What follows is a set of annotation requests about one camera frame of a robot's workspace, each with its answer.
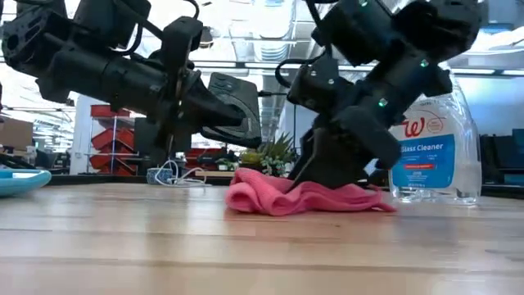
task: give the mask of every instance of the ceiling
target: ceiling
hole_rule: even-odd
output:
[[[285,58],[312,57],[320,53],[320,48],[311,42],[310,33],[314,28],[307,7],[300,0],[197,0],[201,5],[200,20],[213,28],[214,46],[192,52],[193,61],[244,61],[256,65],[274,64]],[[149,20],[159,27],[168,25],[179,16],[192,16],[193,7],[182,0],[150,0],[152,9]],[[402,7],[409,1],[383,1],[390,9]],[[508,30],[524,25],[524,5],[522,0],[490,0],[489,21],[498,24],[510,24]],[[69,17],[73,17],[79,0],[65,0]],[[328,11],[328,5],[319,6],[321,15]],[[12,20],[16,16],[16,3],[5,0],[2,20]],[[481,67],[493,69],[524,69],[524,42],[514,40],[519,31],[511,36],[501,37],[497,42],[493,32],[482,33],[473,50],[453,59],[451,66],[462,68]],[[160,46],[160,41],[148,32],[137,50],[147,55]],[[209,79],[212,71],[222,71],[256,83],[259,89],[280,92],[272,70],[255,69],[216,69],[209,62],[200,62],[204,79]],[[287,70],[290,79],[295,70]],[[75,112],[52,102],[44,101],[39,93],[34,78],[17,73],[0,64],[0,80],[4,85],[3,104],[15,107],[19,111],[7,111],[7,114],[35,122],[43,136],[63,138],[61,144],[72,140]],[[77,99],[72,93],[70,98]],[[285,102],[283,97],[261,98],[260,116],[264,139],[271,138],[278,127],[278,119]],[[65,111],[48,111],[63,108]]]

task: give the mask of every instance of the pink cloth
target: pink cloth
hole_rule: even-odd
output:
[[[226,194],[228,207],[242,212],[285,216],[308,210],[394,212],[393,206],[382,202],[382,193],[348,184],[337,189],[304,182],[285,193],[292,181],[261,174],[246,168],[238,169]]]

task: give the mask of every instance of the cardboard box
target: cardboard box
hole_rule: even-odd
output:
[[[25,151],[27,146],[32,145],[33,123],[2,117],[0,126],[0,144],[6,147],[14,147],[15,150]]]

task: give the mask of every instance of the bottle label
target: bottle label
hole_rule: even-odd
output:
[[[451,122],[431,100],[415,102],[406,120],[391,128],[400,141],[401,158],[391,168],[397,187],[448,188],[453,183],[455,138]]]
[[[447,188],[453,181],[452,134],[400,142],[402,157],[391,169],[393,184],[410,188]]]

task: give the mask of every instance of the wooden table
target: wooden table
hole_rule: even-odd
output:
[[[273,218],[225,188],[94,184],[0,200],[0,294],[523,294],[524,202]]]

